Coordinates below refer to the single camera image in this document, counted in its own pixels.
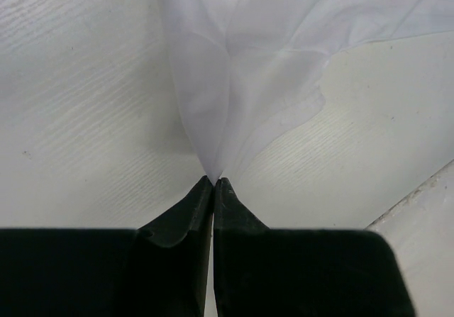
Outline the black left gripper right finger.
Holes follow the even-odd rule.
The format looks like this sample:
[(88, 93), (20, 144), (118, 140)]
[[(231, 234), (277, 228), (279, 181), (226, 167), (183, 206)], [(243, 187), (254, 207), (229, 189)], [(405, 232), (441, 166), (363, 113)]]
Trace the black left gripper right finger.
[(214, 292), (220, 316), (414, 316), (386, 240), (368, 230), (274, 229), (228, 179), (214, 194)]

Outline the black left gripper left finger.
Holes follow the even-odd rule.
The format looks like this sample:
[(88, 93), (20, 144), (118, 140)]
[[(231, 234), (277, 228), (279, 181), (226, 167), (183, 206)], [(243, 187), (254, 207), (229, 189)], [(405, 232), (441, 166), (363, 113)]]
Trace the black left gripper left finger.
[(1, 315), (203, 316), (213, 192), (138, 229), (2, 229)]

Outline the white t shirt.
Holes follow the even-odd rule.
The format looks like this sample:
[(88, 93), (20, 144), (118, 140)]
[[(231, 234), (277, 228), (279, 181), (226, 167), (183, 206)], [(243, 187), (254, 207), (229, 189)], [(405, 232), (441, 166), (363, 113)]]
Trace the white t shirt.
[(323, 107), (331, 57), (453, 29), (453, 0), (158, 0), (180, 116), (208, 178)]

